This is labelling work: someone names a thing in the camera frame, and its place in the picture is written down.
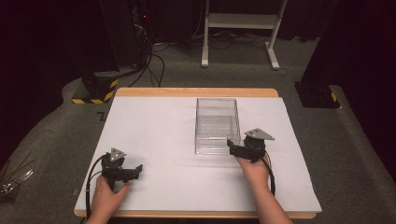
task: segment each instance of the clear plastic box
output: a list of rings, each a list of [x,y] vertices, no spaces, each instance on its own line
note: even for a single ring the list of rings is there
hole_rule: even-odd
[[[230,155],[227,139],[241,140],[236,99],[197,98],[195,153]]]

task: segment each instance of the gray carpet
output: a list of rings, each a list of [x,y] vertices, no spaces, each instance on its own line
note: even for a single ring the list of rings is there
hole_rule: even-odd
[[[350,109],[343,91],[331,86],[342,108],[303,108],[293,87],[300,81],[317,41],[277,40],[276,56],[282,69],[272,70],[262,42],[234,43],[227,49],[209,49],[209,66],[201,67],[202,48],[180,45],[154,47],[165,62],[163,87],[274,88],[283,97],[301,146],[323,212],[295,223],[396,223],[396,187]],[[225,43],[212,41],[217,48]],[[150,68],[158,77],[161,62]],[[130,85],[138,74],[122,77]],[[80,80],[59,92],[64,103],[42,119],[11,156],[13,170],[32,151],[35,159],[19,171],[34,174],[19,190],[15,202],[0,203],[0,223],[76,223],[74,206],[105,122],[98,112],[105,105],[74,105],[71,97]],[[134,85],[150,87],[146,72]],[[227,219],[124,219],[111,223],[258,223]]]

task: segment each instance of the white shelf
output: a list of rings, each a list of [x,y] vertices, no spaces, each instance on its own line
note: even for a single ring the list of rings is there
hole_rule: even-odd
[[[210,13],[208,27],[274,29],[276,15]]]

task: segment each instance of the hand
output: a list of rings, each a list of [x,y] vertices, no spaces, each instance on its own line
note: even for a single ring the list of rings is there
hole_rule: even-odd
[[[250,184],[252,188],[265,188],[269,189],[268,187],[268,177],[269,171],[265,164],[262,161],[256,161],[254,163],[250,163],[245,159],[235,157],[238,163],[241,165],[242,170],[244,172],[245,178],[247,182]],[[263,158],[267,164],[268,157],[265,155]]]
[[[87,220],[87,224],[107,223],[114,212],[119,209],[130,186],[131,183],[127,182],[118,193],[115,193],[110,189],[107,180],[102,175],[99,175],[96,179],[96,189],[92,199],[92,214]]]

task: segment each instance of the black stand base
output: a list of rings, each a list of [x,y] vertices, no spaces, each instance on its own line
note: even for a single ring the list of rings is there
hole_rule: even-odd
[[[93,83],[81,81],[72,100],[75,104],[105,104],[114,94],[118,79],[98,79]]]
[[[340,104],[330,88],[314,89],[310,86],[301,85],[299,82],[294,83],[294,87],[300,96],[303,107],[340,108]]]

